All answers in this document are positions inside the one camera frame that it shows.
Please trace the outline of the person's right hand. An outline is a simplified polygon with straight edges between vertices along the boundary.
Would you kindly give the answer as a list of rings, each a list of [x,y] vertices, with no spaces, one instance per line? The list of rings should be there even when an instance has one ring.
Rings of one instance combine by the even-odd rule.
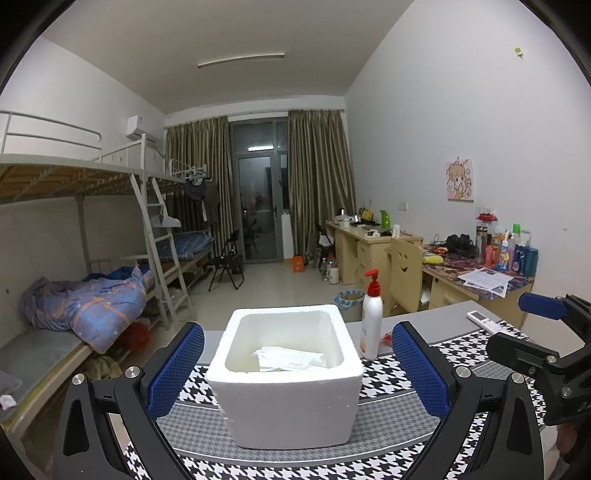
[[[580,450],[580,444],[583,440],[582,420],[563,423],[558,426],[556,447],[560,452],[561,458],[567,463],[572,464]]]

